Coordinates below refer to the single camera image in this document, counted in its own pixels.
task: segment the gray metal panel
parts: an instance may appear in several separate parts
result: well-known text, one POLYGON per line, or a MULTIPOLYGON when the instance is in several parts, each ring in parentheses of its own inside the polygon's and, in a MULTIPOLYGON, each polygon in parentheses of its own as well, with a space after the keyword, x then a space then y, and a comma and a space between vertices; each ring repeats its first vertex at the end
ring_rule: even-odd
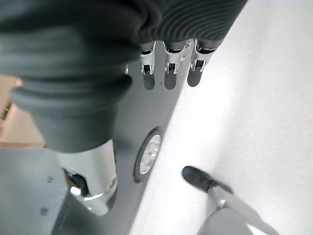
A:
POLYGON ((97 217, 70 194, 65 199, 67 187, 52 151, 0 150, 0 234, 48 235, 51 230, 58 235, 127 234, 146 186, 145 182, 134 182, 137 153, 152 129, 161 126, 165 130, 189 69, 190 52, 180 65, 177 86, 167 90, 163 85, 163 50, 157 42, 156 86, 152 91, 143 86, 138 62, 129 64, 133 85, 120 103, 116 123, 118 187, 113 210, 97 217), (51 183, 47 182, 49 177, 53 178, 51 183), (44 207, 47 214, 41 215, 44 207))
POLYGON ((0 150, 0 234, 50 234, 66 191, 52 151, 0 150))
POLYGON ((156 86, 148 91, 138 62, 129 64, 129 75, 133 85, 122 100, 117 120, 116 173, 118 178, 117 198, 112 211, 96 217, 85 210, 69 195, 67 207, 60 214, 54 235, 125 235, 132 224, 146 183, 136 184, 133 169, 137 153, 148 133, 156 126, 166 128, 172 115, 181 87, 185 82, 190 63, 188 58, 180 65, 177 86, 167 90, 164 83, 164 49, 156 43, 156 86))

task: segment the cardboard box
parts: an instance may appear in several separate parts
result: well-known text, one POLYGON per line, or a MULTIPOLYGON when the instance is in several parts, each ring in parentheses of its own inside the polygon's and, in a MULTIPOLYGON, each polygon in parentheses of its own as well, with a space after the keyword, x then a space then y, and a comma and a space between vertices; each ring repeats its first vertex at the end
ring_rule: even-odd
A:
POLYGON ((0 148, 43 148, 44 138, 31 115, 10 99, 10 90, 19 83, 17 78, 0 74, 0 148))

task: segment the round light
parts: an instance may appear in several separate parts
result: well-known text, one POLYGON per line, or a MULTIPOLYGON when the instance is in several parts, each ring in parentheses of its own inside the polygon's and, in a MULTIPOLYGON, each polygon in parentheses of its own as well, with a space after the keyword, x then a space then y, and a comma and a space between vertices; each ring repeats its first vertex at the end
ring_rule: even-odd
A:
POLYGON ((151 170, 157 158, 157 154, 160 150, 160 147, 161 147, 161 136, 160 135, 153 136, 148 142, 142 154, 139 167, 140 174, 142 175, 147 174, 151 170))

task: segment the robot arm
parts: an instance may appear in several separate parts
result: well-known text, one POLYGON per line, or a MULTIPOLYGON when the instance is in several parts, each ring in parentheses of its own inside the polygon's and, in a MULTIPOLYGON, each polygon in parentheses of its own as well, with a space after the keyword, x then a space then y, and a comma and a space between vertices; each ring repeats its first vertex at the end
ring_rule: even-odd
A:
POLYGON ((171 90, 194 45, 188 84, 196 86, 245 2, 1 1, 0 72, 22 79, 14 102, 31 113, 71 193, 91 212, 107 213, 116 191, 112 139, 118 102, 132 83, 126 64, 140 59, 143 84, 153 89, 154 41, 164 41, 171 90))

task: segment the black rubber foot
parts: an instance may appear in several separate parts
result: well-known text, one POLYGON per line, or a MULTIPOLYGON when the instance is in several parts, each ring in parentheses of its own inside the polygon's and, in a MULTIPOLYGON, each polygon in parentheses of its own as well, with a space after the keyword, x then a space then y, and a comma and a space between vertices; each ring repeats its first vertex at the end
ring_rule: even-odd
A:
POLYGON ((170 71, 169 73, 165 74, 164 77, 164 85, 166 89, 172 90, 175 88, 177 82, 177 75, 173 73, 173 71, 170 71))
POLYGON ((185 166, 182 170, 182 176, 188 183, 204 192, 208 192, 213 187, 220 186, 225 191, 233 194, 231 187, 215 180, 209 174, 193 166, 185 166))
POLYGON ((201 79, 202 72, 200 72, 200 68, 196 68, 195 71, 189 69, 187 82, 191 87, 195 87, 199 84, 201 79))
POLYGON ((155 75, 149 73, 143 75, 143 85, 147 90, 152 90, 156 86, 155 75))

